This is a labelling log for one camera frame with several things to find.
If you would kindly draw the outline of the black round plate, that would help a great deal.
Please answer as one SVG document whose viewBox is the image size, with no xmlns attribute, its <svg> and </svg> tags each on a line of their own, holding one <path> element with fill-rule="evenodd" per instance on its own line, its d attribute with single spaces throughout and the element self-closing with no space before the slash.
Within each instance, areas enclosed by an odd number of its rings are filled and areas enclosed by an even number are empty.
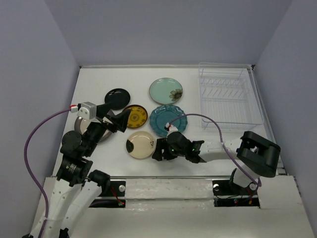
<svg viewBox="0 0 317 238">
<path fill-rule="evenodd" d="M 124 109 L 131 100 L 129 92 L 122 88 L 110 90 L 104 98 L 104 102 L 110 106 L 112 110 Z"/>
</svg>

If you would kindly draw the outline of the cream plate with black spot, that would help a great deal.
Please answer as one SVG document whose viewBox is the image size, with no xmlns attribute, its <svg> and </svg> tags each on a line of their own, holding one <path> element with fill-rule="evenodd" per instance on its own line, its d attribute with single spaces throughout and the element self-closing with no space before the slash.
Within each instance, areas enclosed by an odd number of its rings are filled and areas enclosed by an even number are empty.
<svg viewBox="0 0 317 238">
<path fill-rule="evenodd" d="M 146 131 L 132 133 L 126 140 L 126 150 L 135 159 L 150 157 L 156 149 L 154 136 Z"/>
</svg>

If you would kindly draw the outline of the amber patterned plate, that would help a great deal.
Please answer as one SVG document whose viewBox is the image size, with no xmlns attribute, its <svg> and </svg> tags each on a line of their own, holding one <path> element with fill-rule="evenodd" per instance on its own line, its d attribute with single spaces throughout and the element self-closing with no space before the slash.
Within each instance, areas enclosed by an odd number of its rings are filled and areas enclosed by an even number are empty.
<svg viewBox="0 0 317 238">
<path fill-rule="evenodd" d="M 136 129 L 143 126 L 148 119 L 147 110 L 141 105 L 129 105 L 123 111 L 130 110 L 127 127 Z"/>
</svg>

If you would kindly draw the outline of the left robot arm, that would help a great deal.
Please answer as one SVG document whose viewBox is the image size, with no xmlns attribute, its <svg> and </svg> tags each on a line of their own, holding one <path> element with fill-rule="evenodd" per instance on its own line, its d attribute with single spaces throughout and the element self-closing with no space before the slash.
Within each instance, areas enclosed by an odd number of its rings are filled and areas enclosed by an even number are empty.
<svg viewBox="0 0 317 238">
<path fill-rule="evenodd" d="M 45 210 L 27 238 L 69 238 L 72 236 L 79 220 L 98 196 L 109 192 L 110 175 L 99 171 L 91 171 L 92 155 L 104 133 L 124 132 L 127 129 L 130 110 L 117 115 L 109 115 L 108 104 L 95 105 L 82 102 L 71 105 L 39 123 L 28 136 L 24 146 L 24 163 L 29 175 L 40 189 L 45 201 Z M 34 133 L 47 121 L 62 114 L 76 113 L 89 121 L 86 131 L 81 134 L 71 130 L 61 140 L 61 164 L 55 175 L 54 188 L 48 196 L 43 186 L 31 171 L 27 152 Z"/>
</svg>

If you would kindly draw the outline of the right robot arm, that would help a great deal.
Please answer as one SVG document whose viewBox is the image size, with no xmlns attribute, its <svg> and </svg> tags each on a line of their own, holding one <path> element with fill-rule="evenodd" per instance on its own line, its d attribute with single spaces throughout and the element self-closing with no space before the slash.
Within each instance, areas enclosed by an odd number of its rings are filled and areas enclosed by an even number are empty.
<svg viewBox="0 0 317 238">
<path fill-rule="evenodd" d="M 191 141 L 174 131 L 166 138 L 157 139 L 152 158 L 168 161 L 183 157 L 194 164 L 230 159 L 236 168 L 231 173 L 228 189 L 240 194 L 251 183 L 260 187 L 261 177 L 276 176 L 280 151 L 280 146 L 252 131 L 245 131 L 241 138 L 226 142 Z"/>
</svg>

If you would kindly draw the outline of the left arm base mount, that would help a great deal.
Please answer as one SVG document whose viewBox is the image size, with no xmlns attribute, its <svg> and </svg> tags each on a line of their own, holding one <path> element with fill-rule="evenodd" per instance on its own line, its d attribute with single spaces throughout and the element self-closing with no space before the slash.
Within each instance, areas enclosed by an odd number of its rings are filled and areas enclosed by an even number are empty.
<svg viewBox="0 0 317 238">
<path fill-rule="evenodd" d="M 125 208 L 125 192 L 126 180 L 111 180 L 109 188 L 101 192 L 90 208 Z"/>
</svg>

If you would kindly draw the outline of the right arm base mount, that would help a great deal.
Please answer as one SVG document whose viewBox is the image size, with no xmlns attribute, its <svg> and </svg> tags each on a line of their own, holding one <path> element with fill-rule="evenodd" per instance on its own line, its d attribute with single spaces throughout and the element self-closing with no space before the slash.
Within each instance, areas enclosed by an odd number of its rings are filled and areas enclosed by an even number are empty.
<svg viewBox="0 0 317 238">
<path fill-rule="evenodd" d="M 229 180 L 213 180 L 212 185 L 215 207 L 260 207 L 258 187 L 254 183 L 240 187 Z"/>
</svg>

